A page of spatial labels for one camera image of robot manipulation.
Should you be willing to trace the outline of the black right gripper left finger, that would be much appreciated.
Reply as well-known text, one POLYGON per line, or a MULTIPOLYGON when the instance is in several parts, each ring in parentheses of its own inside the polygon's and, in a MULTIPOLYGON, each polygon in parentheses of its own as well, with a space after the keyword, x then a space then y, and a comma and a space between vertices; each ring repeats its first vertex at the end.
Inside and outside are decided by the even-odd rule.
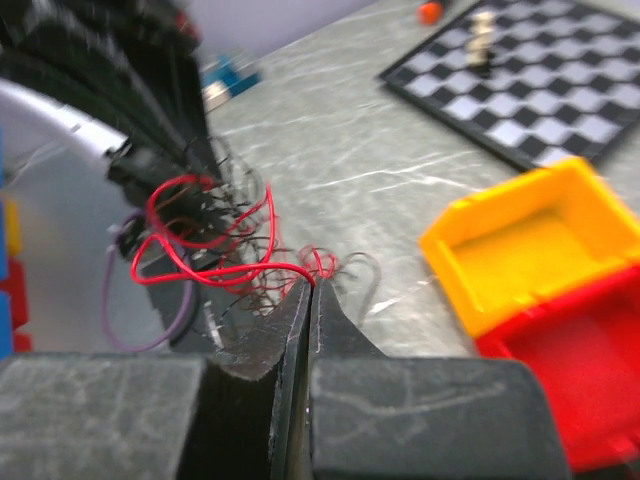
POLYGON ((5 479, 269 479, 283 468, 310 286, 217 354, 1 364, 5 479))

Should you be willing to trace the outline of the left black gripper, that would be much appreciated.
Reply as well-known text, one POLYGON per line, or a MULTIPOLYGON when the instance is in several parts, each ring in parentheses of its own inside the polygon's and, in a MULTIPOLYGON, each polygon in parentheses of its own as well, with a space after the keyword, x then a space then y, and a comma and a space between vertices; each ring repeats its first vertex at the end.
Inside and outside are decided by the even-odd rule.
POLYGON ((216 180, 199 44, 173 1, 5 1, 1 117, 66 143, 131 200, 216 180))

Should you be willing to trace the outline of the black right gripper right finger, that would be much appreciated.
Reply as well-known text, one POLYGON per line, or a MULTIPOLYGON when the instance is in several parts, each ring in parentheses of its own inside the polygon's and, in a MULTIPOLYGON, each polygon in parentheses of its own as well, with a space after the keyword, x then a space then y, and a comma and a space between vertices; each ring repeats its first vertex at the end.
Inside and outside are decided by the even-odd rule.
POLYGON ((317 479, 567 479, 546 395, 513 360, 390 357, 313 291, 311 471, 317 479))

